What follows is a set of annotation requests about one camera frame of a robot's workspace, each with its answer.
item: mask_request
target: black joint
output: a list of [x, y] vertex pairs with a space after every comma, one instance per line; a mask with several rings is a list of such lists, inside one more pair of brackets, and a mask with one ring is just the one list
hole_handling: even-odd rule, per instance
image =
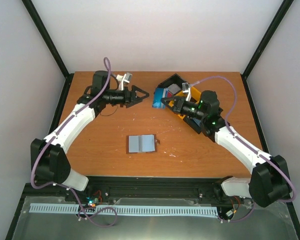
[[215, 115], [219, 112], [220, 102], [215, 91], [206, 90], [200, 96], [200, 109], [208, 115]]
[[[31, 143], [31, 169], [47, 143], [44, 140], [35, 139]], [[35, 175], [40, 179], [62, 184], [69, 176], [71, 170], [70, 163], [64, 150], [59, 145], [50, 145], [43, 153], [35, 171]]]
[[[287, 162], [282, 156], [271, 157], [270, 161], [290, 178]], [[276, 169], [264, 162], [253, 168], [249, 192], [252, 199], [265, 208], [279, 199], [288, 198], [291, 188]]]

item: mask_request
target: white wall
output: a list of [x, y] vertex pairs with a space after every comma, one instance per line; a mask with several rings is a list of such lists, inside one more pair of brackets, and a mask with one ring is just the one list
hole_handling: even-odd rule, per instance
[[33, 0], [70, 72], [243, 72], [282, 0]]
[[30, 180], [30, 144], [48, 132], [63, 82], [21, 0], [0, 0], [0, 240]]
[[248, 78], [272, 154], [287, 160], [300, 220], [300, 1], [294, 1]]

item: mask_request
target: wooden tabletop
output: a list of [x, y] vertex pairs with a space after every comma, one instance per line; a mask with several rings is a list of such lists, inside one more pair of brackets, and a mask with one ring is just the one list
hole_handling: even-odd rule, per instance
[[[142, 103], [118, 108], [111, 116], [98, 116], [75, 139], [67, 157], [71, 167], [86, 176], [222, 178], [250, 176], [248, 170], [223, 147], [213, 143], [168, 109], [152, 108], [156, 86], [175, 72], [132, 72], [131, 85], [150, 93]], [[238, 94], [228, 121], [243, 137], [261, 148], [257, 129], [239, 72], [177, 72], [190, 83], [220, 75], [228, 78]], [[63, 121], [85, 88], [92, 84], [93, 72], [76, 72], [63, 109]], [[200, 91], [216, 91], [225, 117], [234, 101], [231, 86], [222, 79], [196, 85]], [[103, 115], [116, 107], [107, 106]], [[129, 135], [156, 134], [157, 152], [126, 153]]]

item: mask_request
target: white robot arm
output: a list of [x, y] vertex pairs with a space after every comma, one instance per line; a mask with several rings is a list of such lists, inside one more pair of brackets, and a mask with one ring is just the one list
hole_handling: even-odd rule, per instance
[[[35, 169], [36, 176], [79, 191], [85, 190], [89, 181], [88, 178], [73, 170], [66, 156], [73, 141], [107, 104], [119, 104], [129, 108], [141, 103], [143, 99], [149, 96], [149, 93], [134, 85], [129, 91], [124, 84], [130, 82], [132, 75], [126, 73], [124, 76], [116, 76], [120, 82], [119, 90], [109, 89], [108, 85], [100, 97], [87, 106], [90, 100], [94, 99], [104, 87], [107, 75], [107, 71], [96, 71], [93, 75], [92, 86], [87, 87], [69, 116], [43, 140], [35, 139], [31, 143], [31, 168], [34, 167], [43, 147], [50, 143]], [[137, 92], [143, 93], [143, 96], [137, 96]]]
[[223, 110], [214, 91], [202, 92], [198, 104], [181, 96], [162, 98], [161, 102], [175, 114], [199, 120], [202, 133], [232, 153], [251, 173], [251, 178], [224, 178], [220, 191], [215, 191], [220, 193], [220, 199], [222, 195], [252, 198], [259, 206], [266, 207], [289, 197], [292, 189], [287, 182], [290, 177], [286, 160], [260, 150], [229, 126], [221, 117]]

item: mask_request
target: purple cable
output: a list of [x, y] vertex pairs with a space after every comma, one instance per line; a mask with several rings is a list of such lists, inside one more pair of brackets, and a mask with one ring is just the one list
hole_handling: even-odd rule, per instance
[[[209, 79], [216, 79], [216, 78], [219, 78], [219, 79], [223, 79], [225, 80], [227, 83], [230, 84], [230, 86], [232, 87], [233, 89], [233, 92], [234, 92], [234, 101], [233, 101], [233, 105], [231, 107], [231, 109], [228, 111], [228, 113], [226, 114], [225, 116], [225, 125], [226, 125], [226, 128], [229, 130], [229, 132], [235, 136], [235, 133], [234, 131], [232, 131], [232, 129], [230, 128], [229, 124], [228, 124], [228, 117], [229, 115], [231, 114], [231, 112], [234, 110], [236, 104], [237, 104], [237, 91], [236, 91], [236, 88], [235, 86], [227, 79], [225, 78], [224, 76], [209, 76], [209, 77], [206, 77], [204, 79], [201, 79], [199, 81], [196, 81], [195, 83], [193, 84], [190, 84], [190, 87], [192, 86], [195, 86], [197, 84], [200, 84], [206, 80], [209, 80]], [[238, 136], [235, 136], [235, 138], [240, 142], [242, 143], [244, 146], [246, 146], [249, 150], [251, 150], [254, 154], [258, 154], [258, 151], [255, 150], [253, 147], [251, 147], [249, 144], [247, 144], [245, 141], [243, 141], [240, 137]], [[289, 202], [292, 202], [293, 200], [296, 199], [297, 197], [297, 190], [295, 188], [295, 186], [293, 185], [293, 183], [291, 182], [291, 180], [287, 177], [287, 175], [285, 175], [285, 173], [280, 169], [278, 168], [272, 161], [270, 161], [270, 159], [268, 159], [266, 156], [263, 156], [262, 154], [259, 155], [260, 158], [262, 158], [263, 160], [265, 160], [268, 164], [270, 164], [276, 171], [278, 171], [278, 173], [284, 178], [284, 180], [289, 184], [292, 192], [293, 192], [293, 196], [290, 198], [290, 199], [280, 199], [281, 202], [283, 203], [289, 203]]]
[[[80, 199], [77, 195], [77, 193], [75, 192], [75, 190], [73, 190], [72, 188], [70, 188], [70, 191], [73, 193], [74, 197], [76, 198], [79, 206], [80, 206], [80, 211], [78, 212], [78, 216], [79, 214], [82, 212], [85, 217], [93, 224], [93, 225], [96, 225], [97, 227], [100, 227], [100, 228], [108, 228], [108, 227], [112, 227], [113, 225], [115, 225], [115, 223], [117, 222], [117, 218], [118, 218], [118, 214], [117, 214], [117, 211], [113, 208], [113, 207], [110, 207], [110, 206], [107, 206], [107, 207], [104, 207], [102, 209], [100, 209], [99, 211], [97, 211], [96, 213], [94, 213], [93, 215], [91, 216], [88, 216], [86, 211], [85, 211], [85, 208], [84, 206], [82, 206], [81, 202], [80, 202]], [[91, 220], [91, 218], [93, 218], [94, 216], [98, 215], [99, 213], [103, 212], [104, 210], [107, 210], [107, 209], [110, 209], [114, 212], [114, 216], [115, 216], [115, 219], [112, 223], [110, 223], [109, 225], [100, 225], [98, 223], [95, 223], [94, 221]]]
[[[105, 84], [103, 85], [101, 91], [94, 97], [92, 98], [86, 105], [84, 105], [82, 108], [80, 108], [79, 110], [77, 110], [75, 112], [75, 115], [81, 113], [84, 109], [86, 109], [91, 103], [93, 103], [97, 98], [100, 97], [100, 95], [106, 90], [106, 87], [108, 86], [108, 83], [110, 81], [110, 77], [111, 77], [111, 63], [109, 61], [109, 58], [105, 57], [103, 59], [103, 63], [105, 68], [108, 71], [108, 75], [106, 76], [106, 81]], [[60, 127], [59, 129], [55, 132], [56, 135], [59, 135], [60, 132], [62, 131], [62, 129], [65, 128], [65, 126], [71, 121], [71, 119], [73, 119], [75, 117], [75, 115], [71, 115]]]
[[[103, 59], [103, 63], [104, 63], [104, 66], [105, 68], [107, 69], [108, 71], [108, 75], [107, 75], [107, 78], [106, 78], [106, 81], [105, 81], [105, 84], [103, 86], [103, 88], [101, 89], [101, 91], [93, 98], [91, 99], [86, 105], [84, 105], [82, 108], [80, 108], [79, 110], [77, 110], [75, 112], [75, 115], [71, 115], [60, 127], [59, 129], [55, 132], [56, 136], [53, 136], [45, 145], [44, 147], [42, 148], [42, 150], [40, 151], [38, 157], [36, 158], [34, 164], [33, 164], [33, 167], [32, 167], [32, 171], [31, 171], [31, 177], [30, 177], [30, 183], [31, 183], [31, 186], [34, 188], [34, 189], [42, 189], [48, 185], [51, 185], [53, 184], [54, 182], [53, 181], [49, 181], [49, 182], [46, 182], [40, 186], [37, 186], [35, 184], [35, 175], [36, 175], [36, 169], [37, 169], [37, 166], [38, 166], [38, 163], [40, 161], [40, 159], [42, 158], [43, 154], [45, 153], [45, 151], [47, 150], [47, 148], [49, 147], [49, 145], [54, 141], [54, 139], [56, 137], [58, 137], [58, 135], [60, 134], [60, 132], [62, 131], [62, 129], [65, 128], [65, 126], [71, 121], [71, 119], [73, 119], [77, 114], [79, 114], [81, 111], [83, 111], [85, 108], [87, 108], [91, 103], [93, 103], [98, 97], [100, 97], [100, 95], [105, 91], [109, 81], [110, 81], [110, 76], [111, 76], [111, 63], [109, 61], [109, 59], [107, 57], [105, 57]], [[65, 185], [62, 185], [62, 184], [58, 184], [59, 186], [63, 187], [63, 188], [66, 188], [68, 189], [67, 186]], [[117, 217], [118, 217], [118, 214], [117, 214], [117, 211], [113, 208], [113, 207], [105, 207], [101, 210], [99, 210], [98, 212], [96, 212], [95, 214], [93, 214], [92, 216], [88, 216], [84, 207], [82, 206], [81, 204], [81, 201], [77, 195], [77, 193], [75, 192], [75, 190], [73, 190], [72, 188], [69, 188], [69, 190], [73, 193], [74, 197], [76, 198], [79, 206], [80, 206], [80, 212], [83, 212], [83, 214], [86, 216], [86, 218], [91, 222], [93, 223], [94, 225], [96, 225], [97, 227], [101, 227], [101, 228], [107, 228], [107, 227], [111, 227], [113, 226], [116, 221], [117, 221]], [[115, 214], [115, 219], [113, 221], [113, 223], [109, 224], [109, 225], [99, 225], [97, 223], [95, 223], [94, 221], [91, 220], [92, 217], [96, 216], [97, 214], [99, 214], [100, 212], [106, 210], [106, 209], [110, 209], [114, 212]]]

